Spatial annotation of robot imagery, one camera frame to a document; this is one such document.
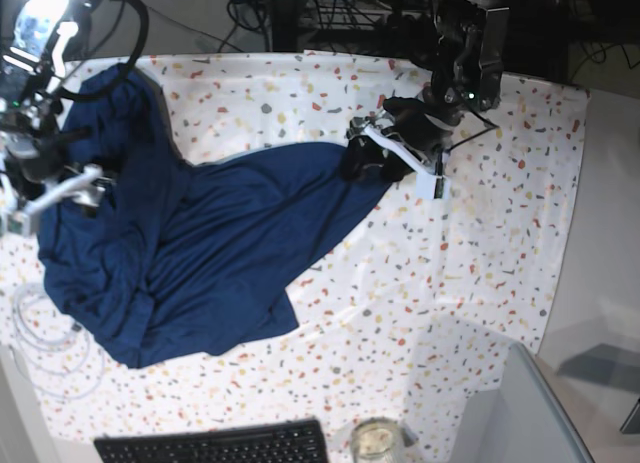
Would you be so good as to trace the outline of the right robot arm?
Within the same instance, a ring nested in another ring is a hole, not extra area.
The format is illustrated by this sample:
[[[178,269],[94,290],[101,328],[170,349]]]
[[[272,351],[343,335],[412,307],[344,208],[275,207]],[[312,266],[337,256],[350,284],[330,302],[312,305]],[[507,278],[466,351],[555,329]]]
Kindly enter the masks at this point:
[[[56,117],[62,100],[89,103],[109,95],[142,54],[149,14],[141,0],[111,0],[128,5],[138,15],[136,44],[126,63],[105,86],[92,93],[64,87],[65,50],[80,33],[82,18],[102,0],[28,0],[20,10],[11,44],[1,51],[1,137],[9,174],[31,184],[58,177],[66,166],[65,147],[87,137],[82,128],[62,133]]]

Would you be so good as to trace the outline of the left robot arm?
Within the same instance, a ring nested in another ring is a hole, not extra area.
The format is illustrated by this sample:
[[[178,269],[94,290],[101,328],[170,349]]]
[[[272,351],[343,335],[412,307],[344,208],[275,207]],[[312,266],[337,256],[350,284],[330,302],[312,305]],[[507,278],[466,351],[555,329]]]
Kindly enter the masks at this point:
[[[392,97],[384,133],[415,155],[436,159],[499,126],[485,115],[500,102],[510,10],[503,0],[424,0],[418,16],[391,0],[396,46],[430,82],[414,97]]]

